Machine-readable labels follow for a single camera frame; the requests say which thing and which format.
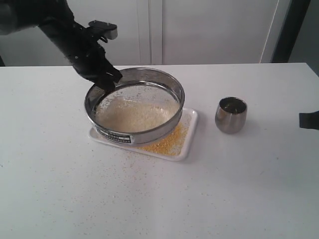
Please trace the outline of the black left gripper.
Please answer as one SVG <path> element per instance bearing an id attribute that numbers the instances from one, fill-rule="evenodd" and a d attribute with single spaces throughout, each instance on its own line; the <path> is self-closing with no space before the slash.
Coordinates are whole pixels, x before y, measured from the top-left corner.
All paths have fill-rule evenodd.
<path id="1" fill-rule="evenodd" d="M 48 21 L 39 28 L 78 75 L 107 93 L 115 90 L 115 83 L 122 79 L 122 73 L 107 60 L 105 49 L 87 27 L 75 21 Z"/>

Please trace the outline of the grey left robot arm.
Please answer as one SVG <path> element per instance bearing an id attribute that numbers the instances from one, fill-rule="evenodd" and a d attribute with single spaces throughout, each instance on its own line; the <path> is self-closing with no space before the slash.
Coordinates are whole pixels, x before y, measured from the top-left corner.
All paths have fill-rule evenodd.
<path id="1" fill-rule="evenodd" d="M 2 0 L 0 33 L 9 35 L 38 27 L 60 50 L 82 78 L 106 92 L 113 92 L 121 72 L 106 58 L 99 41 L 117 38 L 117 26 L 93 20 L 88 27 L 75 21 L 65 0 Z"/>

